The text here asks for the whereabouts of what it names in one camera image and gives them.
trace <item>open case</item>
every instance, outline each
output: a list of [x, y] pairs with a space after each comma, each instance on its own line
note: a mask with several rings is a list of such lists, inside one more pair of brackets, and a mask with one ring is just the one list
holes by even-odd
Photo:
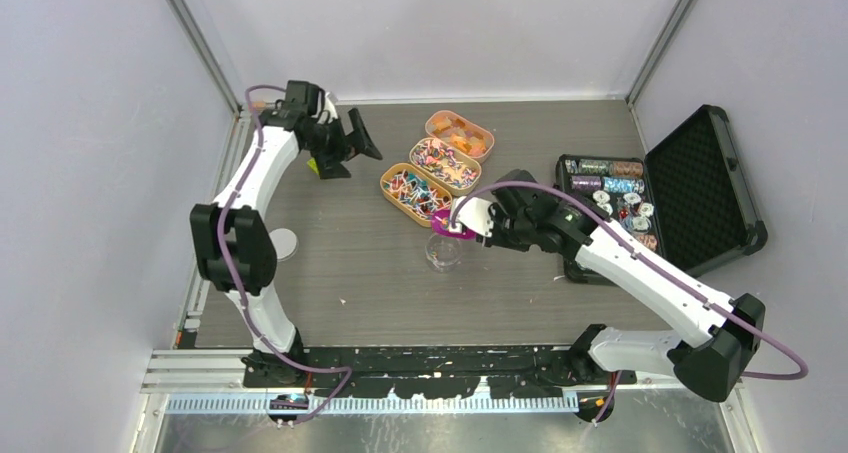
[[[562, 155], [556, 178], [566, 193], [573, 193], [573, 174], [566, 165], [580, 159], [641, 161]], [[656, 235], [657, 253], [671, 264], [697, 277], [763, 248], [768, 232], [749, 192], [723, 109], [701, 106], [649, 151], [643, 164], [643, 198], [655, 206], [650, 233]], [[564, 268], [571, 281], [611, 284], [574, 261], [565, 260]]]

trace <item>floor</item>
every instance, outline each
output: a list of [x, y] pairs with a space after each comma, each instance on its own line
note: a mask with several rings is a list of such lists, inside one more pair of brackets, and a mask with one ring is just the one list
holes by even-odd
[[282, 430], [264, 415], [166, 414], [156, 451], [734, 451], [721, 405], [686, 390], [622, 390], [615, 399], [598, 428], [570, 413], [328, 416]]
[[[623, 101], [368, 105], [365, 124], [383, 161], [356, 158], [353, 178], [320, 181], [303, 154], [285, 173], [265, 223], [297, 233], [295, 256], [278, 265], [280, 301], [312, 346], [573, 342], [590, 323], [663, 329], [617, 287], [571, 284], [561, 260], [470, 242], [450, 273], [428, 268], [429, 231], [382, 196], [380, 176], [408, 161], [435, 111], [451, 109], [496, 137], [481, 185], [514, 168], [552, 184], [563, 153], [643, 156]], [[235, 307], [210, 291], [197, 346], [247, 346]]]

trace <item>white backdrop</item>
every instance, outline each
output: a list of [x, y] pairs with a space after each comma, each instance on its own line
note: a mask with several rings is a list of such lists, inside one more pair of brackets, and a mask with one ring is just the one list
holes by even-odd
[[[765, 329], [810, 364], [749, 382], [767, 452], [848, 449], [845, 25], [845, 0], [698, 0], [636, 105], [649, 147], [702, 103], [733, 122], [769, 242], [706, 279], [760, 295]], [[764, 346], [752, 368], [794, 366]]]
[[235, 89], [623, 96], [676, 0], [187, 0]]
[[129, 448], [232, 114], [165, 0], [0, 0], [0, 451]]

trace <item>wooden tabletop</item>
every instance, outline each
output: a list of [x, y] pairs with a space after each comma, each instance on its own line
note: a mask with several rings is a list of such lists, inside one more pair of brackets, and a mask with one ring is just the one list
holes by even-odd
[[[379, 179], [408, 161], [424, 122], [441, 109], [495, 135], [480, 185], [514, 168], [550, 185], [563, 153], [644, 155], [623, 101], [360, 107], [384, 160], [356, 158], [346, 164], [353, 178], [320, 181], [303, 154], [286, 171], [265, 217], [269, 230], [285, 227], [298, 235], [295, 256], [279, 263], [274, 281], [305, 344], [569, 344], [590, 323], [666, 328], [617, 287], [569, 283], [561, 258], [535, 248], [520, 253], [466, 242], [455, 270], [431, 270], [424, 255], [429, 230], [383, 197]], [[210, 291], [197, 345], [249, 344], [235, 307]]]

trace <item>tan basket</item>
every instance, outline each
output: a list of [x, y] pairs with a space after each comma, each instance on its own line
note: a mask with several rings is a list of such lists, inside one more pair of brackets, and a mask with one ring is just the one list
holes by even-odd
[[[457, 188], [457, 187], [454, 187], [454, 186], [440, 180], [439, 178], [436, 178], [424, 166], [416, 164], [415, 160], [412, 159], [412, 152], [415, 151], [415, 148], [417, 148], [418, 145], [421, 145], [424, 142], [428, 142], [428, 141], [436, 142], [438, 144], [446, 146], [448, 149], [453, 150], [454, 159], [456, 159], [460, 163], [465, 164], [466, 166], [468, 166], [469, 168], [471, 168], [472, 170], [477, 172], [477, 178], [474, 179], [474, 182], [471, 183], [471, 185], [466, 187], [466, 188]], [[471, 193], [471, 190], [473, 190], [474, 187], [477, 186], [477, 183], [480, 181], [480, 177], [483, 176], [483, 167], [480, 166], [480, 163], [477, 163], [477, 161], [472, 159], [470, 156], [468, 156], [465, 153], [457, 150], [456, 148], [453, 148], [452, 146], [450, 146], [447, 143], [439, 140], [438, 138], [433, 138], [433, 137], [424, 138], [423, 140], [420, 140], [418, 143], [415, 144], [415, 146], [412, 147], [411, 150], [409, 150], [409, 162], [412, 163], [413, 166], [417, 167], [418, 170], [422, 171], [424, 173], [424, 175], [426, 175], [427, 178], [436, 182], [437, 185], [439, 185], [442, 188], [451, 192], [451, 194], [453, 194], [453, 196], [455, 196], [455, 197], [456, 196], [465, 196], [468, 193]]]
[[466, 120], [465, 118], [457, 115], [456, 113], [454, 113], [450, 110], [441, 110], [441, 111], [437, 111], [437, 112], [433, 113], [433, 116], [431, 116], [430, 119], [427, 120], [426, 123], [424, 123], [424, 131], [426, 131], [427, 134], [432, 136], [433, 138], [438, 138], [439, 140], [442, 140], [445, 143], [449, 144], [450, 146], [454, 147], [454, 149], [456, 149], [460, 153], [463, 153], [462, 150], [457, 148], [456, 145], [453, 144], [450, 141], [450, 138], [445, 138], [445, 136], [447, 136], [447, 135], [445, 135], [444, 131], [442, 131], [442, 132], [438, 131], [437, 122], [441, 118], [448, 118], [448, 119], [451, 119], [451, 120], [459, 120], [459, 121], [465, 123], [464, 129], [466, 131], [478, 133], [478, 134], [480, 134], [480, 136], [483, 137], [483, 142], [486, 145], [486, 152], [483, 153], [482, 155], [479, 155], [479, 156], [473, 156], [473, 155], [466, 155], [466, 156], [468, 156], [469, 158], [472, 158], [472, 159], [476, 160], [478, 163], [482, 164], [484, 161], [486, 161], [486, 158], [488, 158], [489, 155], [492, 154], [492, 149], [495, 147], [495, 136], [489, 130]]
[[411, 172], [415, 173], [417, 176], [421, 176], [423, 178], [426, 178], [427, 181], [428, 181], [428, 184], [432, 185], [433, 188], [438, 190], [440, 195], [447, 196], [448, 199], [450, 200], [451, 204], [453, 203], [453, 196], [451, 196], [450, 192], [447, 189], [445, 189], [441, 184], [439, 184], [438, 181], [435, 181], [434, 178], [430, 177], [430, 175], [427, 175], [425, 172], [421, 171], [420, 168], [416, 168], [415, 165], [411, 165], [409, 163], [398, 163], [398, 164], [392, 166], [391, 168], [389, 168], [385, 173], [383, 173], [383, 176], [380, 177], [380, 190], [383, 192], [383, 196], [385, 196], [386, 199], [389, 200], [389, 203], [397, 206], [402, 212], [406, 213], [407, 216], [412, 218], [412, 220], [414, 222], [418, 223], [419, 225], [421, 225], [423, 227], [429, 228], [430, 227], [430, 220], [425, 220], [424, 218], [421, 218], [420, 216], [418, 216], [418, 214], [416, 214], [415, 211], [413, 211], [411, 208], [409, 208], [408, 206], [406, 206], [403, 203], [401, 203], [400, 201], [398, 201], [397, 198], [392, 196], [388, 191], [386, 191], [385, 188], [383, 188], [383, 182], [391, 180], [392, 177], [395, 176], [395, 174], [400, 173], [403, 170], [411, 171]]

